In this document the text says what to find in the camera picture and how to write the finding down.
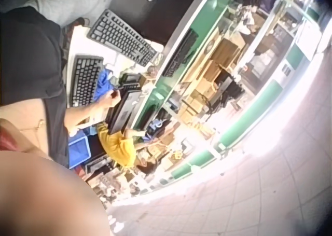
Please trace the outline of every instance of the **leg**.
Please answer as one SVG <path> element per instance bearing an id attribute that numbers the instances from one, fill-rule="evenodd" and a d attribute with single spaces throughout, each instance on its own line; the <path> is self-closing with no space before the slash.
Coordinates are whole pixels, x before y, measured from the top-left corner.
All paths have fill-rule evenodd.
<path id="1" fill-rule="evenodd" d="M 24 7 L 35 8 L 48 20 L 64 27 L 92 11 L 100 0 L 30 0 Z"/>

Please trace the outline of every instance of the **person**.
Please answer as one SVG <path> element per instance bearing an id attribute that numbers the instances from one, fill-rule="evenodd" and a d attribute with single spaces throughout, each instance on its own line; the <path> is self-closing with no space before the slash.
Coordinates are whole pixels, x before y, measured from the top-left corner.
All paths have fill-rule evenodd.
<path id="1" fill-rule="evenodd" d="M 145 136 L 146 131 L 125 129 L 123 133 L 119 131 L 109 135 L 107 124 L 104 122 L 99 123 L 96 128 L 102 148 L 111 159 L 126 169 L 134 166 L 147 166 L 145 159 L 140 159 L 137 156 L 137 151 L 148 146 L 159 144 L 159 140 L 153 140 L 147 143 L 134 142 L 134 136 Z"/>
<path id="2" fill-rule="evenodd" d="M 61 28 L 103 2 L 31 0 L 0 14 L 0 118 L 5 119 L 2 121 L 6 121 L 7 132 L 19 151 L 33 148 L 40 156 L 68 168 L 68 133 L 81 121 L 120 101 L 119 92 L 110 91 L 97 103 L 67 108 L 62 80 Z"/>
<path id="3" fill-rule="evenodd" d="M 54 161 L 1 151 L 0 176 L 1 235 L 113 235 L 94 191 Z"/>

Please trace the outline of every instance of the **tiled floor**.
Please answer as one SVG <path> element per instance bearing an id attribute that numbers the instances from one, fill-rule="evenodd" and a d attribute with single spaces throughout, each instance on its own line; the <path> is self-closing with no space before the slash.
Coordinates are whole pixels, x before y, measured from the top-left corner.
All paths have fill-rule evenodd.
<path id="1" fill-rule="evenodd" d="M 224 176 L 147 205 L 119 207 L 119 236 L 297 236 L 332 205 L 332 53 L 280 143 Z"/>

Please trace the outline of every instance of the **computer keyboard key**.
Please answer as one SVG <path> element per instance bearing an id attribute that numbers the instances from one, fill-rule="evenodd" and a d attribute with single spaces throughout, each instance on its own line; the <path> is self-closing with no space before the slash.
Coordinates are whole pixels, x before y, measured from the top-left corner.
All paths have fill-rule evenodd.
<path id="1" fill-rule="evenodd" d="M 108 48 L 123 53 L 142 66 L 146 66 L 157 53 L 136 31 L 110 10 L 103 12 L 87 36 Z"/>
<path id="2" fill-rule="evenodd" d="M 88 105 L 93 102 L 93 97 L 102 69 L 103 58 L 77 55 L 73 69 L 73 84 L 71 91 L 71 106 Z"/>

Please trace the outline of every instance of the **computer monitor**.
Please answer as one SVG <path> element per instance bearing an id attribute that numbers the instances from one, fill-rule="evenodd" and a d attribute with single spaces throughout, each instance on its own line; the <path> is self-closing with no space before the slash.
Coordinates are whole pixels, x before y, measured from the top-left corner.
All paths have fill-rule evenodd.
<path id="1" fill-rule="evenodd" d="M 131 115 L 141 96 L 141 93 L 141 90 L 129 90 L 124 94 L 121 102 L 113 110 L 113 116 L 109 118 L 108 133 L 110 135 L 121 131 L 125 126 L 129 116 Z"/>

